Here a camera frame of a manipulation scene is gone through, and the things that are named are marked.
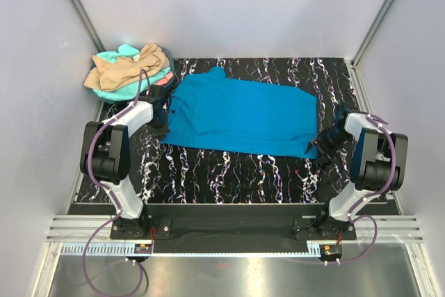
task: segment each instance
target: metal floor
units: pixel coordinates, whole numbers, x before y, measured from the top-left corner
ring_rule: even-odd
[[[344,258],[362,252],[355,244],[343,246]],[[136,268],[118,257],[89,257],[93,282],[104,293],[129,293],[139,278]],[[153,257],[143,262],[149,277],[135,296],[314,297],[420,296],[404,245],[377,244],[362,261],[324,267],[315,259]],[[85,283],[80,256],[61,256],[51,297],[96,296]]]

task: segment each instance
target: folded fabric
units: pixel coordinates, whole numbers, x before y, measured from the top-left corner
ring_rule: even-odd
[[[228,79],[224,70],[186,76],[172,96],[163,143],[248,154],[316,158],[316,98],[299,88]]]
[[[173,78],[173,73],[170,71],[170,67],[166,67],[165,69],[159,71],[154,76],[149,77],[148,80],[150,82],[150,85],[153,84],[163,85],[164,83],[169,82],[171,78]],[[128,101],[134,99],[138,92],[138,86],[139,86],[139,81],[135,83],[130,83],[129,85],[126,85],[122,88],[119,88],[118,90],[115,90],[114,92],[104,92],[101,90],[94,90],[94,92],[97,94],[98,97],[105,100],[105,102],[112,104],[118,101]],[[145,78],[145,76],[143,76],[143,80],[140,85],[140,91],[143,92],[147,90],[147,88],[148,88],[147,79]]]
[[[94,55],[92,60],[96,67],[91,69],[83,85],[93,90],[113,92],[138,81],[140,69],[145,69],[151,77],[170,66],[162,49],[155,44],[145,45],[136,59],[117,57],[115,63],[112,63]]]
[[[110,63],[116,63],[118,57],[134,57],[136,55],[139,55],[139,50],[129,45],[121,45],[118,48],[118,52],[104,51],[99,52],[96,56],[103,58],[105,61],[108,61]]]

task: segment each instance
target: marble pattern tablecloth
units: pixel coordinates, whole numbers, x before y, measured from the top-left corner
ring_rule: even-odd
[[[228,77],[297,86],[318,98],[318,129],[332,126],[334,105],[357,108],[352,81],[342,58],[177,59],[179,78],[221,66]],[[107,118],[123,105],[104,105]],[[130,179],[145,203],[325,202],[348,183],[352,143],[335,161],[317,166],[309,159],[197,150],[159,144],[146,129],[130,140]],[[84,177],[76,202],[109,202]]]

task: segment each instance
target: beige towel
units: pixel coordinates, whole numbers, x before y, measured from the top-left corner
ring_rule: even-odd
[[[155,44],[145,45],[139,55],[137,61],[130,57],[118,57],[116,63],[94,55],[92,60],[96,67],[90,71],[83,85],[95,90],[113,92],[138,81],[140,69],[145,69],[150,77],[170,66],[168,58]]]

